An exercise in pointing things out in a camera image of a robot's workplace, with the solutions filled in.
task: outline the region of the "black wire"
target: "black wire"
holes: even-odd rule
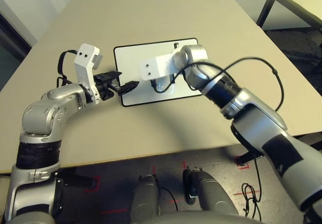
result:
[[[189,65],[186,65],[185,67],[183,67],[176,75],[175,75],[175,77],[170,81],[170,83],[169,83],[169,85],[164,89],[164,90],[162,90],[162,91],[158,91],[157,89],[156,89],[156,86],[152,86],[153,87],[153,89],[154,89],[154,91],[155,92],[157,92],[157,93],[163,93],[163,92],[166,92],[167,91],[167,89],[169,89],[169,87],[175,82],[175,80],[176,80],[176,78],[181,74],[181,73],[183,73],[184,72],[184,70],[186,70],[187,68],[189,68],[189,67],[192,67],[192,66],[194,66],[194,65],[207,65],[207,66],[210,66],[210,67],[213,67],[213,68],[215,68],[215,69],[218,69],[218,70],[220,70],[220,74],[221,73],[225,73],[233,82],[236,82],[235,80],[234,80],[234,78],[232,78],[231,77],[231,75],[230,74],[228,74],[228,72],[226,72],[226,70],[225,69],[223,69],[223,68],[221,68],[221,67],[219,67],[219,66],[217,66],[217,65],[215,65],[215,64],[213,64],[213,63],[209,63],[209,62],[203,62],[203,61],[201,61],[201,62],[195,62],[195,63],[191,63],[191,64],[189,64]]]
[[[245,208],[243,209],[244,212],[245,212],[245,216],[248,216],[249,212],[250,212],[250,200],[254,203],[254,211],[253,211],[253,216],[252,216],[252,219],[254,219],[255,217],[255,214],[256,214],[256,211],[258,211],[258,216],[259,216],[259,219],[260,221],[262,220],[262,215],[261,215],[261,211],[258,207],[258,203],[261,201],[262,199],[262,184],[261,184],[261,178],[260,178],[260,173],[258,171],[258,166],[257,166],[257,161],[256,161],[256,158],[254,158],[254,163],[255,163],[255,168],[256,168],[256,173],[257,173],[257,178],[258,178],[258,184],[259,184],[259,187],[260,187],[260,196],[259,198],[257,199],[257,196],[256,196],[256,192],[255,192],[255,189],[253,188],[253,186],[251,186],[250,184],[248,183],[243,183],[241,185],[241,192],[243,193],[243,196],[245,198]],[[251,197],[248,197],[247,196],[247,189],[250,189],[251,191],[251,194],[252,196]]]
[[[71,81],[69,81],[67,79],[67,76],[65,76],[63,71],[62,71],[64,58],[65,58],[66,53],[77,54],[77,51],[73,50],[73,49],[70,49],[70,50],[67,50],[67,51],[64,51],[63,53],[61,53],[61,55],[59,57],[59,60],[58,60],[58,65],[57,65],[58,74],[61,75],[60,77],[57,77],[57,80],[56,80],[56,87],[57,88],[59,87],[59,80],[62,80],[61,86],[65,86],[66,84],[71,84],[72,83]]]
[[[228,70],[229,68],[231,68],[235,64],[238,64],[241,61],[248,60],[248,59],[255,59],[255,60],[259,60],[259,61],[263,62],[264,64],[266,64],[272,70],[273,75],[275,75],[275,77],[277,79],[277,82],[278,82],[278,85],[280,86],[280,89],[281,89],[281,101],[278,104],[277,108],[275,109],[275,111],[278,111],[280,109],[280,107],[282,106],[283,102],[284,102],[284,87],[283,87],[283,84],[282,84],[282,81],[281,81],[280,77],[278,76],[277,70],[268,61],[266,61],[266,60],[264,60],[262,58],[259,58],[259,57],[244,57],[244,58],[240,58],[240,59],[234,61],[233,63],[229,64],[227,67],[224,68],[224,70]],[[217,75],[215,75],[213,78],[211,78],[210,81],[212,81],[213,79],[215,79],[221,73],[222,72],[220,72]]]
[[[160,190],[166,190],[167,192],[169,192],[169,194],[171,195],[171,197],[172,197],[172,199],[173,199],[173,201],[174,201],[174,203],[175,203],[175,205],[176,205],[176,211],[179,211],[179,210],[178,210],[178,206],[177,206],[176,199],[175,199],[175,197],[173,196],[173,194],[171,193],[171,191],[170,191],[170,190],[168,190],[167,188],[164,188],[164,187],[160,188]]]
[[[183,76],[183,79],[185,80],[185,82],[187,82],[187,80],[186,80],[186,72],[185,71],[182,72],[182,76]],[[188,87],[190,88],[191,91],[196,91],[197,90],[195,88],[192,88],[191,85],[188,84],[188,82],[187,82],[187,85],[188,85]]]
[[[264,60],[262,58],[259,58],[259,57],[244,57],[244,58],[240,58],[240,59],[234,61],[233,63],[231,63],[230,65],[228,65],[227,67],[225,67],[224,69],[220,68],[219,66],[217,66],[215,64],[207,63],[207,62],[196,62],[196,63],[192,63],[192,64],[186,65],[184,68],[182,68],[178,72],[178,74],[176,74],[176,76],[170,82],[170,84],[163,91],[158,91],[155,87],[153,87],[153,88],[158,93],[165,92],[167,89],[169,89],[169,87],[171,86],[171,84],[174,83],[174,80],[178,77],[179,74],[181,74],[182,72],[184,72],[185,69],[187,69],[187,68],[189,68],[189,67],[191,67],[193,65],[208,65],[208,66],[211,66],[211,67],[214,67],[214,68],[220,70],[220,72],[217,75],[215,75],[213,78],[211,78],[206,84],[208,84],[209,82],[211,82],[212,80],[214,80],[217,76],[219,76],[222,73],[225,73],[226,75],[228,75],[229,78],[231,78],[233,80],[233,82],[235,82],[234,79],[227,73],[227,70],[229,68],[231,68],[232,66],[234,66],[235,64],[238,64],[241,61],[248,60],[248,59],[255,59],[255,60],[259,60],[259,61],[263,62],[264,64],[266,64],[272,70],[272,73],[275,75],[275,77],[277,79],[277,82],[278,82],[278,85],[280,86],[280,89],[281,89],[281,100],[280,100],[280,103],[278,104],[277,108],[275,109],[275,111],[278,111],[280,109],[280,107],[282,106],[283,102],[284,102],[284,87],[283,87],[282,81],[281,81],[280,77],[278,76],[277,70],[268,61],[266,61],[266,60]]]

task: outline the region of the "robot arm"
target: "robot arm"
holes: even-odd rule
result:
[[[117,71],[93,76],[92,69],[97,69],[100,59],[98,48],[83,44],[74,60],[78,83],[50,90],[25,110],[17,162],[12,167],[6,221],[54,223],[51,215],[55,216],[62,208],[59,148],[68,119],[113,97],[110,89],[123,95],[138,85],[138,82],[121,87],[113,84],[121,74]]]
[[[160,68],[162,63],[158,57],[149,62],[151,74],[142,70],[141,78],[152,80],[154,76],[165,77],[169,74],[167,71],[151,70]],[[297,208],[306,212],[306,218],[321,220],[322,155],[290,136],[277,112],[249,90],[240,88],[227,74],[218,75],[221,72],[219,69],[193,64],[209,62],[202,46],[184,46],[167,58],[167,63],[176,68],[171,73],[185,68],[186,82],[213,101],[226,119],[233,119],[231,130],[241,144],[249,151],[268,158]]]

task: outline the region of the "gray floor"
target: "gray floor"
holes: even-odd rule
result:
[[[244,215],[245,200],[241,195],[242,183],[247,182],[253,185],[256,191],[259,190],[254,162],[249,163],[249,168],[242,168],[233,161],[235,156],[245,152],[244,147],[238,144],[226,148],[79,167],[76,171],[79,175],[100,177],[98,190],[88,192],[84,189],[66,187],[64,209],[57,222],[127,223],[138,176],[153,172],[156,173],[160,185],[172,191],[179,211],[200,210],[198,202],[189,206],[184,201],[182,171],[185,165],[202,167],[204,171],[210,173],[229,194],[239,214]],[[302,223],[302,213],[296,209],[282,188],[267,159],[258,159],[258,166],[263,188],[263,197],[259,204],[263,222]],[[162,213],[176,211],[171,196],[167,192],[161,192],[160,207]]]

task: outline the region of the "black table leg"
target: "black table leg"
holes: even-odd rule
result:
[[[264,24],[264,22],[265,22],[265,20],[267,18],[267,15],[268,15],[268,13],[270,12],[270,10],[271,10],[271,8],[273,6],[274,1],[275,0],[266,0],[266,2],[264,4],[264,7],[263,7],[263,9],[261,11],[261,14],[258,17],[257,22],[256,22],[256,24],[258,26],[260,26],[260,27],[263,26],[263,24]]]
[[[261,157],[262,155],[259,154],[259,153],[253,153],[253,152],[247,152],[246,154],[242,155],[242,156],[239,156],[236,158],[236,163],[239,165],[239,166],[243,166],[245,165],[247,162],[251,161],[254,159],[254,156],[256,158],[258,157]]]

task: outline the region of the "red tape marking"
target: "red tape marking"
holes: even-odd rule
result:
[[[94,189],[85,189],[85,192],[94,192],[100,189],[101,176],[94,176],[93,178],[97,181],[96,187]]]
[[[101,211],[100,214],[106,215],[106,214],[121,213],[121,212],[127,212],[127,211],[129,211],[129,209],[127,209],[127,208],[117,209],[117,210],[105,210],[105,211]]]
[[[234,195],[242,195],[243,193],[242,192],[239,192],[239,193],[235,193]]]
[[[236,165],[237,165],[237,168],[238,168],[239,170],[249,169],[249,168],[250,168],[250,165],[249,165],[249,164],[246,164],[246,165],[240,166],[240,165],[237,163],[237,159],[238,159],[239,157],[240,157],[240,156],[235,157],[235,163],[236,163]]]
[[[183,199],[177,199],[176,200],[176,203],[178,203],[178,202],[180,202],[180,201],[185,201],[185,199],[183,198]],[[170,203],[175,203],[175,201],[174,200],[169,200],[169,202]]]

